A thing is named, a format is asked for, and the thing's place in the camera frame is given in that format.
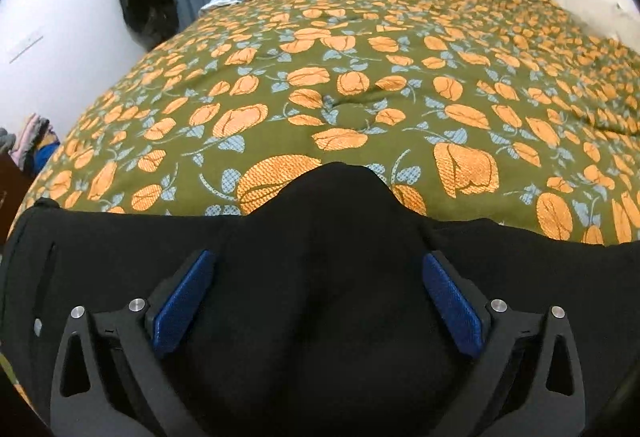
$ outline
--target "brown wooden furniture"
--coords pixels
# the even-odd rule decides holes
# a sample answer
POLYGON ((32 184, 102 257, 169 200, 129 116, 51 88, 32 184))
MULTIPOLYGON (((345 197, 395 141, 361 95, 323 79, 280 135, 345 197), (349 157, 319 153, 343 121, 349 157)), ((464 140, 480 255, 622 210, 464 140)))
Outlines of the brown wooden furniture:
POLYGON ((0 156, 0 251, 31 179, 15 165, 9 154, 0 156))

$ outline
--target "metal pin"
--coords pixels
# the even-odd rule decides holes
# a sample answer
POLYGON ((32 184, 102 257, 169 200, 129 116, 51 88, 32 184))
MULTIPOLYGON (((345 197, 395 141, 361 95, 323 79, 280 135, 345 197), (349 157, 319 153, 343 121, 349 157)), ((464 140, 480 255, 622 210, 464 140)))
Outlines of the metal pin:
POLYGON ((129 302, 129 310, 131 312, 142 311, 145 308, 145 301, 142 298, 136 298, 129 302))
POLYGON ((83 314, 84 314, 84 307, 82 307, 81 305, 71 309, 71 318, 75 318, 75 319, 82 318, 83 314))
POLYGON ((491 309, 496 312, 505 312, 507 310, 507 302, 500 300, 499 298, 491 300, 491 309))
POLYGON ((564 318, 564 309, 562 307, 558 307, 557 305, 554 305, 551 308, 551 314, 556 318, 564 318))

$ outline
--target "blue gripper pad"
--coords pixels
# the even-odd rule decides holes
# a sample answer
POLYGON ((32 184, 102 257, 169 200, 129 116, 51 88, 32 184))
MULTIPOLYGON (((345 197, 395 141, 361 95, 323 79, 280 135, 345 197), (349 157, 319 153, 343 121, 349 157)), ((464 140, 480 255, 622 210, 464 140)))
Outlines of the blue gripper pad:
POLYGON ((203 251, 154 318, 152 346, 158 358, 175 351, 213 280, 214 255, 203 251))
POLYGON ((458 350, 478 357, 484 346, 482 323, 439 261, 428 253, 422 261, 422 282, 458 350))

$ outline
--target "bed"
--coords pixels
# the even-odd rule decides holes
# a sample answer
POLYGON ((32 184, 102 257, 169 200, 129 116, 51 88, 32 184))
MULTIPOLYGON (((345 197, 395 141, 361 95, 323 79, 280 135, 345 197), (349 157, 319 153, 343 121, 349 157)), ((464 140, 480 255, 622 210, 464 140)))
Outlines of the bed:
POLYGON ((248 214, 339 160, 422 215, 637 240, 639 69, 550 0, 252 0, 98 98, 21 210, 248 214))

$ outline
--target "wall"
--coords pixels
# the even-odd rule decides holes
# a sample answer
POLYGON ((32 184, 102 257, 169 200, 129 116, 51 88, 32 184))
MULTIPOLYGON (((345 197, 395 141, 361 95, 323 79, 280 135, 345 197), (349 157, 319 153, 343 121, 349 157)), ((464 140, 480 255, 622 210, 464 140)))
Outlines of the wall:
POLYGON ((0 126, 10 132, 37 112, 64 136, 145 53, 119 0, 0 0, 0 31, 0 126), (43 38, 10 64, 36 31, 43 38))

